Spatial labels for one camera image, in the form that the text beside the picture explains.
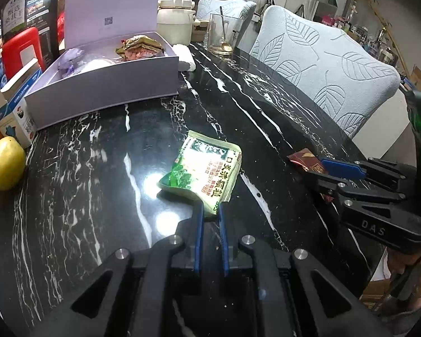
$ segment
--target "white cardboard box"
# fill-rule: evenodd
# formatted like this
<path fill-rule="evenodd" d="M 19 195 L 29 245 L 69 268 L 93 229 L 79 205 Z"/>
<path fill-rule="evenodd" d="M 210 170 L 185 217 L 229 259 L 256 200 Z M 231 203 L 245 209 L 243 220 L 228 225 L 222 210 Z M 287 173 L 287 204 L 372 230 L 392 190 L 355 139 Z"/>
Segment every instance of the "white cardboard box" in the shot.
<path fill-rule="evenodd" d="M 30 146 L 36 134 L 35 123 L 24 96 L 41 73 L 38 68 L 9 100 L 0 91 L 0 131 L 3 136 L 15 138 L 22 148 Z"/>
<path fill-rule="evenodd" d="M 145 34 L 158 40 L 164 56 L 121 62 L 68 78 L 58 60 L 26 94 L 37 129 L 98 109 L 177 94 L 178 57 L 160 35 L 157 0 L 66 0 L 66 50 L 79 47 L 108 58 L 121 40 Z"/>

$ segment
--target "white ceramic pot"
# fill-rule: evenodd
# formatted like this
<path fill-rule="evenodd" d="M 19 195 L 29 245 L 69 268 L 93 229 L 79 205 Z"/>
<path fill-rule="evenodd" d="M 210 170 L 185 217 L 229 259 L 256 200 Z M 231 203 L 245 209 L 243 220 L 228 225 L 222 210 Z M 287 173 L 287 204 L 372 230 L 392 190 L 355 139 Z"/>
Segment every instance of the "white ceramic pot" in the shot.
<path fill-rule="evenodd" d="M 192 10 L 195 3 L 192 0 L 159 0 L 157 11 L 157 29 L 170 45 L 190 44 L 192 26 L 199 25 Z"/>

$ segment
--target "red container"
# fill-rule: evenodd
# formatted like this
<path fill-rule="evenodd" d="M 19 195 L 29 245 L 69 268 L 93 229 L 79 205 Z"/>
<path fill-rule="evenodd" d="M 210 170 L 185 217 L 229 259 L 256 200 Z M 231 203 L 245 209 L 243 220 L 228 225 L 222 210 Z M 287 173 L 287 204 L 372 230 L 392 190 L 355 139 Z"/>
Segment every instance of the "red container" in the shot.
<path fill-rule="evenodd" d="M 330 15 L 323 16 L 323 19 L 321 19 L 321 23 L 328 26 L 333 26 L 335 22 L 335 19 L 331 18 Z"/>
<path fill-rule="evenodd" d="M 34 55 L 36 55 L 42 71 L 45 71 L 39 32 L 35 27 L 24 30 L 3 44 L 2 60 L 8 80 L 23 68 L 22 60 L 28 63 L 34 58 Z"/>

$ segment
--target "wrapped candy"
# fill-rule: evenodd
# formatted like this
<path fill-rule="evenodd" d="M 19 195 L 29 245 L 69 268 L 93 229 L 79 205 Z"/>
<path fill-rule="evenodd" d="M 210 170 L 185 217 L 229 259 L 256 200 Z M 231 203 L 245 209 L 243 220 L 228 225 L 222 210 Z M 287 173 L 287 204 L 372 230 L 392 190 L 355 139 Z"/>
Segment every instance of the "wrapped candy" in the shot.
<path fill-rule="evenodd" d="M 189 130 L 171 171 L 158 182 L 162 190 L 203 201 L 206 215 L 229 201 L 241 167 L 238 145 Z"/>
<path fill-rule="evenodd" d="M 115 52 L 127 61 L 154 57 L 158 53 L 163 53 L 164 48 L 158 41 L 146 35 L 136 35 L 122 40 L 122 47 L 116 49 Z"/>

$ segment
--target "human hand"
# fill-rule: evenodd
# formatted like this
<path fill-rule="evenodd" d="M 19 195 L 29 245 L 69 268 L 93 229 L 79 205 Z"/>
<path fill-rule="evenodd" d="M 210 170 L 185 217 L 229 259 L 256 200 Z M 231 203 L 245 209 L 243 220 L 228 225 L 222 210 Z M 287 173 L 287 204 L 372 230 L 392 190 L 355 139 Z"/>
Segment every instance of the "human hand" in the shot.
<path fill-rule="evenodd" d="M 388 251 L 388 268 L 390 272 L 395 272 L 399 274 L 403 274 L 405 271 L 405 267 L 412 266 L 418 258 L 421 256 L 421 252 L 418 252 L 413 255 L 405 255 L 398 251 L 387 249 Z M 416 285 L 413 295 L 410 299 L 409 308 L 411 310 L 417 310 L 421 308 L 421 276 L 419 278 L 419 282 Z"/>

